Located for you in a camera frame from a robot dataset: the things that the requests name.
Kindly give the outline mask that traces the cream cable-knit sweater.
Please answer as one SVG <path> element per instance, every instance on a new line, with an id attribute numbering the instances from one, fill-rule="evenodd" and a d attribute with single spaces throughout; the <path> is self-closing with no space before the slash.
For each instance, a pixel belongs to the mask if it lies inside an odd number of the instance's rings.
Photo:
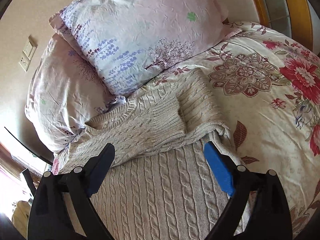
<path id="1" fill-rule="evenodd" d="M 91 201 L 115 239 L 204 239 L 228 197 L 204 157 L 211 141 L 236 163 L 232 133 L 202 70 L 97 116 L 57 158 L 68 173 L 115 148 Z"/>

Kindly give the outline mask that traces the brown window curtain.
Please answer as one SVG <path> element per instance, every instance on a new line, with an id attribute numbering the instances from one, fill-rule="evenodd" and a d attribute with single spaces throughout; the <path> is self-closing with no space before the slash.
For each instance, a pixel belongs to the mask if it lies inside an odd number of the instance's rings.
<path id="1" fill-rule="evenodd" d="M 24 167 L 19 164 L 10 154 L 10 152 L 1 144 L 1 171 L 7 175 L 20 180 L 20 173 Z"/>

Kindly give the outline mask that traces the dark glass bedside tabletop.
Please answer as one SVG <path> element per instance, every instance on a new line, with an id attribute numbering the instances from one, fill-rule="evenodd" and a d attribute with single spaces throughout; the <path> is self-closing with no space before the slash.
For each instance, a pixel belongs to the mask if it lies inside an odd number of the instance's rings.
<path id="1" fill-rule="evenodd" d="M 49 165 L 53 165 L 54 155 L 53 152 L 48 150 L 48 148 L 39 140 L 31 140 L 31 141 L 21 141 L 16 136 L 14 136 L 6 127 L 4 129 L 14 138 L 16 139 L 24 148 L 26 148 L 30 153 L 44 161 Z"/>

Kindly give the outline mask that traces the lower pink print pillow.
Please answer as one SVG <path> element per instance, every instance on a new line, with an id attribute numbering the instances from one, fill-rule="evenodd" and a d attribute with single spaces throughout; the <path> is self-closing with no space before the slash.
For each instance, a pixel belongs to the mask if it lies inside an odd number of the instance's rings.
<path id="1" fill-rule="evenodd" d="M 97 71 L 61 36 L 54 34 L 28 89 L 25 115 L 41 142 L 59 153 L 85 130 L 85 123 L 124 103 Z"/>

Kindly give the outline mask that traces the upper lavender print pillow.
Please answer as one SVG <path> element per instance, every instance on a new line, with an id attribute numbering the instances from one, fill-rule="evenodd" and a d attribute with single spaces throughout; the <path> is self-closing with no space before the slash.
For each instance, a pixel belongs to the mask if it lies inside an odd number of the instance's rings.
<path id="1" fill-rule="evenodd" d="M 49 23 L 112 94 L 127 95 L 237 34 L 227 14 L 219 0 L 74 0 Z"/>

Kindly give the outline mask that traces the white wall power socket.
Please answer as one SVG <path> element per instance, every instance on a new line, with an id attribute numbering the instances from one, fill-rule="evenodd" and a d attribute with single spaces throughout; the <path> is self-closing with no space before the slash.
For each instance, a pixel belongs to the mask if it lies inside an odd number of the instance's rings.
<path id="1" fill-rule="evenodd" d="M 20 61 L 18 62 L 18 64 L 22 67 L 22 69 L 25 72 L 27 72 L 27 70 L 29 68 L 30 60 L 24 53 L 22 53 L 22 55 L 20 57 Z"/>

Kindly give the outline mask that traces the beige wall switch plate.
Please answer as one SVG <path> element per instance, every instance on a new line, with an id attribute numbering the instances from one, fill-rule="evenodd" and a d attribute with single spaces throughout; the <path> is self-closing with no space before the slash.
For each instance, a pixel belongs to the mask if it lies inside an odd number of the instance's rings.
<path id="1" fill-rule="evenodd" d="M 33 58 L 36 48 L 37 48 L 36 43 L 33 41 L 31 36 L 29 36 L 23 47 L 23 52 L 29 60 Z"/>

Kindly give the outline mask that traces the wooden headboard frame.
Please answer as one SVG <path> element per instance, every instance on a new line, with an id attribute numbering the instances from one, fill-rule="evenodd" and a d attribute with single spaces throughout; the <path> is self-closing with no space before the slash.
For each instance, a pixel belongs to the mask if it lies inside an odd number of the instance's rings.
<path id="1" fill-rule="evenodd" d="M 313 50 L 308 0 L 253 0 L 258 22 Z"/>

